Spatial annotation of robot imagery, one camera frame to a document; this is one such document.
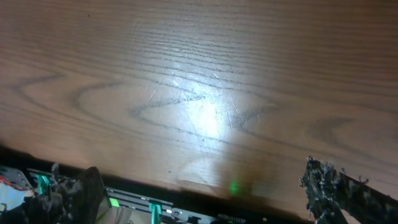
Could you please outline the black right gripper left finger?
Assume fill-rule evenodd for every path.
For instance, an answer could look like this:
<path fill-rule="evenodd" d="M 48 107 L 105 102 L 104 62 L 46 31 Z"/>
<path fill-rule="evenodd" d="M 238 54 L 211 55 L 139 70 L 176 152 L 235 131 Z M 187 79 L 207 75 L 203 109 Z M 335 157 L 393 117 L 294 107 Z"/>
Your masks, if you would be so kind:
<path fill-rule="evenodd" d="M 94 223 L 104 198 L 104 185 L 97 167 L 89 167 L 71 178 L 59 175 L 52 166 L 53 185 L 43 194 L 30 196 L 15 208 L 5 207 L 1 223 Z"/>

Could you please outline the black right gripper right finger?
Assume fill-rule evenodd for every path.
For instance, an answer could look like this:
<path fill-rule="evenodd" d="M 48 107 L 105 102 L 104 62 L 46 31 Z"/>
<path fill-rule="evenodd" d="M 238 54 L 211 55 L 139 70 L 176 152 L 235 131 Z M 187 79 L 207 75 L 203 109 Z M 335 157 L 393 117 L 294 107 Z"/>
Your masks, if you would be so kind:
<path fill-rule="evenodd" d="M 397 224 L 397 200 L 337 171 L 333 164 L 313 157 L 307 165 L 300 186 L 305 189 L 306 205 L 316 223 L 346 223 L 346 211 L 359 223 Z"/>

